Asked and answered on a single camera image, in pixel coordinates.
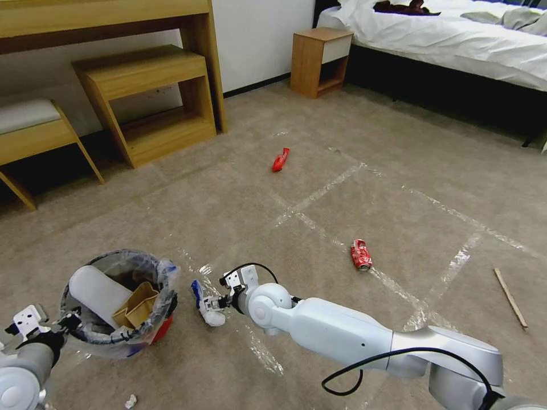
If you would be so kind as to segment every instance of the white drawer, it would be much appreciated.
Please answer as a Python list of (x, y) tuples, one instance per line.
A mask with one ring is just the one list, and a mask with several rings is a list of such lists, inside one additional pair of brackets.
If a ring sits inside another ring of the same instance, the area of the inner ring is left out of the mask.
[(352, 36), (341, 37), (336, 40), (325, 42), (321, 64), (349, 55), (349, 47), (351, 45)]

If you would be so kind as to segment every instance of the wooden stool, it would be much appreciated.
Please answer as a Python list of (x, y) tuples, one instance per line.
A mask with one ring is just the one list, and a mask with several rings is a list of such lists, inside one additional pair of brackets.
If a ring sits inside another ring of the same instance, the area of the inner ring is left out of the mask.
[[(173, 45), (76, 61), (104, 128), (134, 168), (217, 135), (205, 58)], [(178, 83), (182, 106), (119, 124), (111, 100)]]
[(0, 107), (0, 179), (31, 210), (36, 210), (32, 196), (6, 174), (2, 165), (68, 144), (78, 144), (93, 172), (104, 183), (66, 116), (53, 101), (37, 99)]

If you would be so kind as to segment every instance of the red can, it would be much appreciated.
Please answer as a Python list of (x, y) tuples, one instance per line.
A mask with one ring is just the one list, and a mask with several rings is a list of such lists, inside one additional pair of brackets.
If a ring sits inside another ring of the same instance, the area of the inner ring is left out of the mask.
[(365, 241), (355, 239), (351, 247), (352, 259), (355, 267), (359, 270), (369, 270), (372, 268), (372, 258), (366, 249)]

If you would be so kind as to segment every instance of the white bedsheet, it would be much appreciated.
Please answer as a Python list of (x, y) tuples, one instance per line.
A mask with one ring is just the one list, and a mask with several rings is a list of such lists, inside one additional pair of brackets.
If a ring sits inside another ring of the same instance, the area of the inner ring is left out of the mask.
[[(406, 16), (375, 13), (377, 1), (344, 0), (339, 10), (324, 10), (319, 25), (340, 27), (341, 23), (354, 32), (353, 42), (359, 46), (547, 91), (547, 37), (460, 17), (468, 11), (487, 11), (500, 17), (516, 6), (425, 0), (425, 7), (441, 15)], [(392, 0), (393, 4), (409, 2)]]

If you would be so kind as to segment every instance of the white wall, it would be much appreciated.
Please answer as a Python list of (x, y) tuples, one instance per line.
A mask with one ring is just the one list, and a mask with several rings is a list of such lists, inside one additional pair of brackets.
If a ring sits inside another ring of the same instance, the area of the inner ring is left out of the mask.
[[(291, 69), (292, 34), (312, 24), (315, 0), (213, 0), (223, 91)], [(101, 125), (72, 70), (72, 61), (161, 44), (181, 45), (176, 30), (0, 55), (0, 105), (40, 96), (54, 99), (78, 135)], [(177, 87), (115, 101), (120, 122), (181, 103)]]
[(213, 0), (224, 92), (291, 70), (292, 35), (312, 27), (315, 0)]

